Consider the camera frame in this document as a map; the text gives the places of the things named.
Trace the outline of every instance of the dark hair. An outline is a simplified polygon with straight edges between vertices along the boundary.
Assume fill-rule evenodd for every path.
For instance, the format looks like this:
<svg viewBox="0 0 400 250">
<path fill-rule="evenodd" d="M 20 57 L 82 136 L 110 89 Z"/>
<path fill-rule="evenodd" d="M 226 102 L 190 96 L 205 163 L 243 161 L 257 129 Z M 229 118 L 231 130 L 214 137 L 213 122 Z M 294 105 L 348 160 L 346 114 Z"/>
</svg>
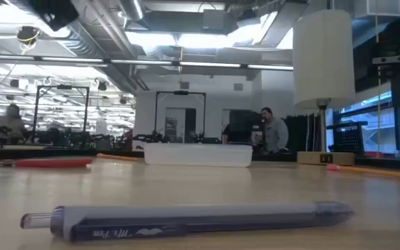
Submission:
<svg viewBox="0 0 400 250">
<path fill-rule="evenodd" d="M 261 112 L 262 112 L 262 111 L 266 111 L 266 112 L 268 112 L 269 114 L 271 114 L 271 115 L 272 115 L 271 108 L 264 107 L 264 108 L 262 108 Z"/>
<path fill-rule="evenodd" d="M 17 110 L 17 115 L 15 115 L 15 118 L 21 119 L 21 115 L 19 115 L 19 112 L 21 111 L 16 104 L 10 104 L 7 108 L 14 108 Z"/>
</svg>

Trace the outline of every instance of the desk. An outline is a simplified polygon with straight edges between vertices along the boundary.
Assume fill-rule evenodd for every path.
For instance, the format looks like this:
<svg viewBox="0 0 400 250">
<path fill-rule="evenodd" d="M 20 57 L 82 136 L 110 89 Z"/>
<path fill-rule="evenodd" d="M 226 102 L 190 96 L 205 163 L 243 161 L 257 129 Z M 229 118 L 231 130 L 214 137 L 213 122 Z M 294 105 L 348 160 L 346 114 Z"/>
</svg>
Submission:
<svg viewBox="0 0 400 250">
<path fill-rule="evenodd" d="M 327 228 L 199 233 L 187 237 L 72 244 L 48 229 L 22 230 L 24 213 L 58 205 L 308 203 L 336 200 L 357 213 Z M 90 171 L 0 168 L 0 250 L 400 249 L 400 180 L 326 172 L 293 162 L 249 168 L 148 166 L 98 159 Z"/>
</svg>

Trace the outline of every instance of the mustache logo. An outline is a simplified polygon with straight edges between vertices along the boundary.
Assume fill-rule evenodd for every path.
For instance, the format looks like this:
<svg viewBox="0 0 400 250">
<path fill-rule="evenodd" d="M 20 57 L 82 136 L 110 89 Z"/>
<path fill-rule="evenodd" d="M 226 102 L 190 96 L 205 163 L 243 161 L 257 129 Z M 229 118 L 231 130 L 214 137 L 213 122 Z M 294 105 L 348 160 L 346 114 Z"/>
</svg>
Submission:
<svg viewBox="0 0 400 250">
<path fill-rule="evenodd" d="M 163 231 L 158 228 L 153 228 L 150 230 L 147 228 L 144 228 L 144 229 L 138 230 L 136 234 L 137 235 L 157 235 L 159 233 L 163 233 Z"/>
</svg>

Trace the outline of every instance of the white lampshade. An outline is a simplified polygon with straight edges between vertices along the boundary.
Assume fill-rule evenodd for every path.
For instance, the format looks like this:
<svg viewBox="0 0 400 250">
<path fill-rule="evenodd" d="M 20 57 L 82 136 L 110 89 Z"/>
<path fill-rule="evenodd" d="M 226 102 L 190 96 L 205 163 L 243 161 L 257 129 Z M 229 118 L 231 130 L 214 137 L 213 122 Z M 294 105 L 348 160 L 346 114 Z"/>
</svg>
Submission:
<svg viewBox="0 0 400 250">
<path fill-rule="evenodd" d="M 351 18 L 343 10 L 322 10 L 294 25 L 294 104 L 317 108 L 330 99 L 329 108 L 354 101 Z"/>
</svg>

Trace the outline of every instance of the lamp base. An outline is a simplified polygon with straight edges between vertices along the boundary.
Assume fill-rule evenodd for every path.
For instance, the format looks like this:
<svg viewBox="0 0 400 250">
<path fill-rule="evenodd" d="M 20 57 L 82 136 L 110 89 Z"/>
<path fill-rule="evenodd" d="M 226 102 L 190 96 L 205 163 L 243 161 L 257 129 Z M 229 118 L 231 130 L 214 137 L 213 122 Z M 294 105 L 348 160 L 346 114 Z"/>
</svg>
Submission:
<svg viewBox="0 0 400 250">
<path fill-rule="evenodd" d="M 299 164 L 354 166 L 354 153 L 345 152 L 297 152 Z"/>
</svg>

